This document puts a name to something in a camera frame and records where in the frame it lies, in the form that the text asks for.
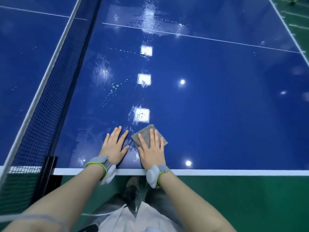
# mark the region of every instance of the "finger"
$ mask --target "finger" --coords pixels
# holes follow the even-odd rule
[[[122,151],[120,152],[122,158],[123,158],[123,156],[128,152],[129,148],[130,148],[130,146],[125,146],[125,147],[122,149]]]
[[[115,132],[117,131],[117,129],[118,129],[117,127],[116,127],[116,128],[114,128],[113,132],[111,133],[111,136],[109,137],[109,140],[108,140],[108,142],[109,142],[109,143],[111,143],[111,142],[112,142],[113,137],[114,137]]]
[[[155,145],[155,148],[160,148],[160,142],[159,142],[157,130],[154,131],[154,145]]]
[[[106,134],[106,138],[104,140],[103,146],[105,146],[107,144],[108,139],[109,139],[109,134]]]
[[[128,135],[129,131],[126,130],[125,133],[123,135],[121,135],[119,141],[117,142],[117,144],[119,144],[120,146],[123,145],[123,142],[125,141],[126,139],[126,136]]]
[[[154,130],[150,129],[149,133],[150,133],[150,148],[154,148],[155,147]]]
[[[161,141],[160,150],[164,151],[164,140],[163,140],[163,137],[161,137],[160,141]]]
[[[117,129],[117,131],[115,132],[115,134],[114,134],[114,136],[113,136],[113,143],[117,143],[117,141],[118,141],[118,138],[119,138],[119,134],[120,134],[120,132],[121,132],[121,129],[122,129],[122,127],[121,126],[119,126],[118,127],[118,129]]]
[[[144,141],[143,137],[141,136],[141,134],[138,134],[137,136],[138,136],[139,141],[141,142],[141,147],[143,148],[143,150],[148,149],[148,146],[145,143],[145,141]]]
[[[144,158],[145,158],[145,156],[144,156],[144,151],[143,151],[143,149],[142,149],[141,147],[138,147],[138,153],[139,153],[139,157],[140,157],[141,159],[144,159]]]

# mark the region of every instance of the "black mesh net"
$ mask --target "black mesh net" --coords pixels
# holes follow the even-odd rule
[[[0,215],[29,207],[101,0],[82,0],[0,192]]]

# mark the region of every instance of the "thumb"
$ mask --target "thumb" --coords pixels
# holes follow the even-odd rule
[[[130,146],[125,146],[122,151],[120,152],[121,156],[123,157],[129,150]]]
[[[145,158],[144,151],[143,151],[143,149],[141,147],[138,147],[138,153],[139,153],[140,158],[142,158],[142,159]]]

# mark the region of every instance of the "person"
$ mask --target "person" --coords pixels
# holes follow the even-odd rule
[[[129,146],[122,149],[128,130],[118,139],[121,126],[107,134],[99,156],[108,156],[117,165]],[[158,131],[150,129],[150,148],[143,137],[138,138],[138,152],[146,171],[165,163],[164,141]],[[54,232],[71,230],[102,176],[105,168],[90,164],[64,185],[47,194],[11,222],[5,232]],[[89,216],[81,232],[102,231],[236,231],[208,202],[184,184],[172,171],[160,175],[159,188],[149,187],[145,202],[138,212],[136,203],[138,179],[131,177],[122,195],[116,194]]]

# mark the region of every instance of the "hand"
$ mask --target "hand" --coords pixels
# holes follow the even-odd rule
[[[138,134],[138,139],[141,142],[141,147],[138,148],[139,156],[141,158],[141,164],[145,170],[151,169],[155,165],[165,164],[164,157],[164,140],[161,137],[159,140],[158,131],[150,129],[150,148],[147,147],[141,134]]]
[[[125,141],[126,136],[129,131],[126,130],[125,133],[120,137],[118,141],[119,134],[121,132],[121,126],[116,127],[111,135],[107,134],[104,140],[102,149],[99,156],[108,156],[108,160],[111,164],[119,164],[123,156],[127,153],[130,146],[125,146],[122,150],[121,147]]]

